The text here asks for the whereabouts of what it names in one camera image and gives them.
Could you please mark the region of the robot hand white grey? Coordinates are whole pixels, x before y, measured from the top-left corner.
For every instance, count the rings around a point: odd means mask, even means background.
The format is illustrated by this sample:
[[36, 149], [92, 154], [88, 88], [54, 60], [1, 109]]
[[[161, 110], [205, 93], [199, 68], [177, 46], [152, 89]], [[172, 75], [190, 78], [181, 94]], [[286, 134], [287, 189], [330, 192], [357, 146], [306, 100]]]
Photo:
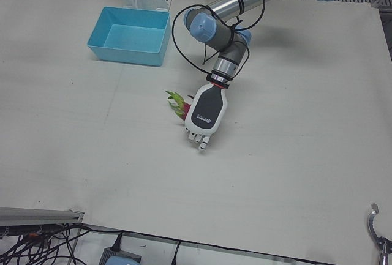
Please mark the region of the robot hand white grey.
[[226, 109], [224, 88], [209, 83], [197, 91], [184, 125], [188, 139], [198, 143], [200, 151], [207, 147], [211, 135], [219, 128]]

